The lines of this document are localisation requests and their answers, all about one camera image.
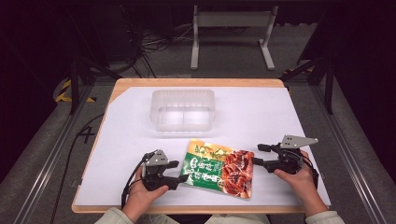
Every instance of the food package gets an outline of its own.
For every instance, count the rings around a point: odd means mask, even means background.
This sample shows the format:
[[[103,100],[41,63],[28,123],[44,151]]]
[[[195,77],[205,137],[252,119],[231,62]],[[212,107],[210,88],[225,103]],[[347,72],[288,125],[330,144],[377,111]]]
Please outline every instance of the food package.
[[[254,153],[191,139],[181,169],[186,184],[235,197],[251,196]]]

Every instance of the metal frame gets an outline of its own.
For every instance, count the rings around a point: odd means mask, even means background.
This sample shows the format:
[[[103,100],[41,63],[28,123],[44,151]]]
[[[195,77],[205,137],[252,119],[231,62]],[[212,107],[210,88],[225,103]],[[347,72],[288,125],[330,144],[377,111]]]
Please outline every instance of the metal frame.
[[[83,102],[83,100],[87,99],[91,93],[91,90],[92,90],[92,86],[86,86],[82,91],[79,100]],[[41,197],[41,194],[43,193],[45,187],[47,186],[47,183],[50,180],[50,177],[52,175],[53,170],[55,169],[58,160],[62,156],[65,142],[69,137],[83,106],[84,104],[80,104],[76,108],[75,113],[73,113],[72,115],[69,116],[69,118],[67,118],[67,121],[61,130],[60,136],[56,140],[56,143],[53,146],[52,151],[50,152],[46,162],[44,163],[43,168],[41,169],[40,173],[35,179],[35,183],[33,184],[29,192],[29,195],[26,197],[26,200],[23,203],[20,212],[15,218],[14,224],[28,223],[30,216],[33,214],[35,206],[37,205],[38,200]]]
[[[265,27],[265,37],[259,39],[262,55],[268,70],[274,70],[274,62],[268,49],[268,42],[274,27],[277,7],[272,11],[251,11],[251,12],[224,12],[224,11],[198,11],[198,6],[194,6],[193,31],[194,39],[192,43],[191,70],[198,69],[199,38],[198,27],[217,27],[217,26],[252,26]]]
[[[326,105],[323,104],[323,94],[320,90],[320,87],[318,86],[312,86],[311,91],[313,92],[315,99],[318,102],[318,105],[320,106],[320,109],[322,113],[324,114],[329,127],[332,130],[333,136],[335,137],[337,144],[338,144],[338,150],[340,152],[341,158],[344,161],[344,164],[346,165],[347,170],[349,171],[350,177],[355,184],[356,190],[358,191],[359,195],[361,196],[361,200],[367,210],[367,213],[369,214],[371,220],[373,223],[378,223],[378,224],[383,224],[387,223],[387,221],[384,218],[384,215],[381,212],[381,209],[379,208],[378,203],[375,200],[375,197],[373,193],[370,190],[370,187],[367,184],[366,178],[364,177],[363,173],[361,172],[361,169],[359,168],[359,165],[353,158],[353,154],[351,152],[351,149],[349,148],[346,139],[342,135],[342,132],[335,120],[335,118],[328,113]]]

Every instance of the transparent plastic tray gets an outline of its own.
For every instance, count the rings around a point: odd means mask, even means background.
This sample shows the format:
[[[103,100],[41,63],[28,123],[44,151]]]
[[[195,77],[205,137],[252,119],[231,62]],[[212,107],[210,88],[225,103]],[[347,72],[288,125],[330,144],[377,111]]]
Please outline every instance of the transparent plastic tray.
[[[210,131],[215,118],[215,93],[211,90],[155,91],[150,118],[159,132]]]

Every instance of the gray carpet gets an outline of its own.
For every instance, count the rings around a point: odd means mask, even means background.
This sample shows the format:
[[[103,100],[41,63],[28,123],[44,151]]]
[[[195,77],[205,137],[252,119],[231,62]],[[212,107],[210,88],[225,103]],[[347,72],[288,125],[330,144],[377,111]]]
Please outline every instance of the gray carpet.
[[[280,77],[284,70],[296,65],[314,29],[315,25],[274,28],[269,49],[276,66],[275,71],[268,71],[265,68],[257,43],[257,35],[260,34],[260,30],[257,29],[247,29],[241,35],[217,29],[203,32],[197,71],[190,70],[190,40],[176,43],[164,51],[150,53],[149,63],[158,77]],[[137,66],[143,74],[147,73],[148,69],[140,61]],[[136,77],[133,69],[122,75]],[[336,210],[346,223],[372,223],[345,162],[340,156],[340,148],[326,117],[320,110],[320,103],[316,101],[312,88],[302,80],[304,80],[304,75],[294,78],[286,85],[290,87],[291,99],[305,134],[319,139],[319,144],[311,148],[320,171],[326,175],[324,183],[332,201],[331,209]],[[86,122],[105,111],[113,85],[114,83],[111,82],[97,82],[92,89],[91,96],[96,97],[97,102],[84,104],[78,116],[78,122],[73,126],[72,134],[66,140],[63,154],[49,177],[49,182],[30,216],[29,223],[50,223],[73,138]],[[353,151],[355,160],[359,163],[386,221],[396,223],[396,216],[393,213],[396,207],[396,202],[393,200],[396,198],[395,185],[375,156],[337,85],[334,87],[332,103],[333,117],[337,120]],[[68,118],[69,110],[69,103],[58,104],[5,181],[1,183],[0,223],[12,223],[18,215],[36,176]],[[97,132],[100,122],[101,119],[98,119],[91,125],[94,133]],[[93,141],[94,138],[90,137],[88,142],[84,143],[84,138],[80,137],[73,148],[54,223],[94,223],[101,216],[100,214],[74,214],[70,207],[77,190],[70,185],[81,178]],[[300,214],[271,215],[271,217],[274,224],[303,223],[304,218]]]

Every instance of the hand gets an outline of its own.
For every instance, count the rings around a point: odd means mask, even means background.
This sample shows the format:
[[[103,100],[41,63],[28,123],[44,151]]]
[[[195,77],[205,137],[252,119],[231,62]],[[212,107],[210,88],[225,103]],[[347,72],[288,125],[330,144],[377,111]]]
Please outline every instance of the hand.
[[[142,167],[139,167],[134,180],[139,180],[141,174]],[[168,186],[165,185],[153,191],[148,191],[141,180],[137,181],[132,184],[130,188],[128,201],[123,207],[122,212],[125,213],[133,223],[136,223],[136,221],[151,207],[151,204],[156,199],[163,196],[168,190]]]
[[[308,158],[308,153],[303,150],[301,150],[301,153]],[[290,175],[278,169],[274,171],[274,174],[291,185],[291,188],[303,201],[305,215],[307,217],[328,210],[328,207],[320,199],[315,188],[312,171],[305,163],[303,168],[295,175]]]

